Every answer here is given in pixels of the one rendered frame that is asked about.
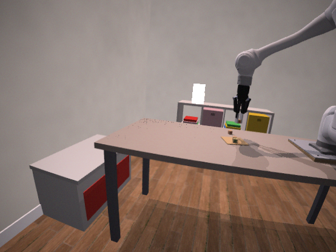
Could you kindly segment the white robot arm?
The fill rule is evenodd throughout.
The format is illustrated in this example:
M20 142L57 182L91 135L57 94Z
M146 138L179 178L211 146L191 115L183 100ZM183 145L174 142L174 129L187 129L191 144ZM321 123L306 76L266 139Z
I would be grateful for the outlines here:
M257 50L250 49L240 53L235 59L235 67L238 71L237 84L250 86L255 69L266 57L335 28L336 0L333 0L324 13L300 31ZM336 106L331 106L325 111L321 119L317 142L309 143L309 145L321 154L336 156Z

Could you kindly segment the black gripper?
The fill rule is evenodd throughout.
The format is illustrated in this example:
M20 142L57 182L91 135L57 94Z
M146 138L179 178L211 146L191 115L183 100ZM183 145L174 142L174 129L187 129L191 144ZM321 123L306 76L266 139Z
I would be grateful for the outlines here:
M249 89L250 89L250 86L238 85L237 96L233 97L234 112L236 112L235 123L238 123L238 119L241 119L241 124L242 124L243 115L247 112L249 102L251 101L251 99L248 98ZM241 107L241 113L239 114L240 107ZM239 115L240 115L240 118L239 118Z

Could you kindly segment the tan square mat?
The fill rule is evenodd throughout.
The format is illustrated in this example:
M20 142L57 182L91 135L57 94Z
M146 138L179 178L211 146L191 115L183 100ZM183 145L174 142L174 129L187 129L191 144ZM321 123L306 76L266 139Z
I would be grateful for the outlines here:
M237 143L233 143L233 140L232 140L233 137L221 136L221 138L225 141L226 144L229 144L229 145L249 145L244 140L242 140L242 138L237 138L238 139Z

